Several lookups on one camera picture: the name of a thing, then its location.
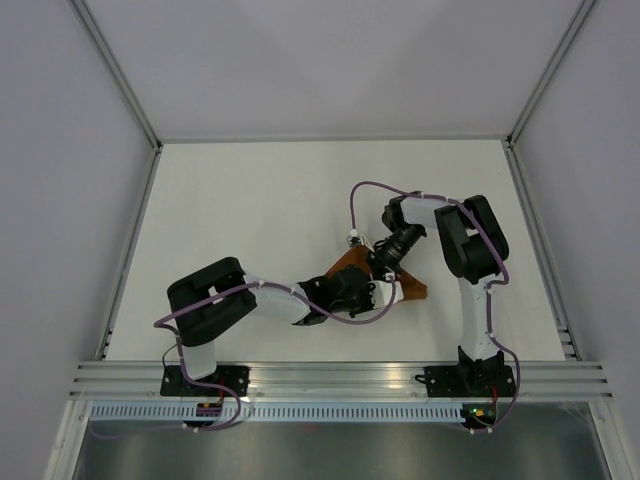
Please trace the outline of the orange-brown cloth napkin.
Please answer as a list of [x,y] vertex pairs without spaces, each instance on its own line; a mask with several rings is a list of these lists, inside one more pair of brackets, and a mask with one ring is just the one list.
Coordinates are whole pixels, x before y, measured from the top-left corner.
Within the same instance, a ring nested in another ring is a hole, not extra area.
[[[385,269],[372,261],[371,252],[372,250],[364,245],[350,248],[327,270],[325,276],[331,278],[338,271],[352,265],[361,269],[371,279],[382,280]],[[396,274],[396,279],[400,282],[405,300],[423,300],[427,297],[428,287],[405,270],[401,269]]]

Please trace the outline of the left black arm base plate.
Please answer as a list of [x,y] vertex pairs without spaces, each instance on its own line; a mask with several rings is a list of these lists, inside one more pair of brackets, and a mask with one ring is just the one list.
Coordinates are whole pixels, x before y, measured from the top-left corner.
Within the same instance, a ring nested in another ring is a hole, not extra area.
[[[249,368],[247,366],[223,365],[209,376],[197,379],[197,382],[217,384],[227,387],[239,397],[247,394],[249,386]],[[226,391],[218,388],[197,386],[188,382],[179,365],[166,366],[160,385],[160,395],[163,397],[224,397],[229,396]]]

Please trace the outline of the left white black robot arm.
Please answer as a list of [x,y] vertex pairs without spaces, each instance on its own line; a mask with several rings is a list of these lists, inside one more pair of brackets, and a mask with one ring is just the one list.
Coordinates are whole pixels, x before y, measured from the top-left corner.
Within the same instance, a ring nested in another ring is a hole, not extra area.
[[374,309],[374,282],[364,270],[348,265],[331,276],[317,276],[283,289],[268,287],[248,274],[235,257],[223,258],[167,289],[167,297],[185,365],[184,385],[206,396],[218,384],[215,341],[248,317],[315,326],[330,315],[340,317]]

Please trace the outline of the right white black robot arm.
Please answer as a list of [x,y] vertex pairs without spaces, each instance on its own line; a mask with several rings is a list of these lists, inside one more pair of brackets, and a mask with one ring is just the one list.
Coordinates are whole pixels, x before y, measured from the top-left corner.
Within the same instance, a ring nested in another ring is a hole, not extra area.
[[417,379],[431,396],[513,396],[519,373],[505,364],[514,353],[495,339],[492,288],[509,283],[509,246],[482,195],[462,202],[412,192],[392,198],[382,222],[390,235],[368,254],[373,268],[401,272],[401,261],[429,229],[438,233],[445,264],[458,280],[462,337],[454,367],[426,367]]

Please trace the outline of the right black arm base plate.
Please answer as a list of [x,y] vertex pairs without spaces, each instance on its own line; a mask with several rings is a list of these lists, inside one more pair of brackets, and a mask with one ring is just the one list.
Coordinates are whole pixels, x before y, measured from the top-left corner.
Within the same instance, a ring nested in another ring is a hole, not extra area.
[[460,366],[426,366],[414,380],[426,387],[429,398],[512,397],[516,381],[508,366],[493,372],[473,373]]

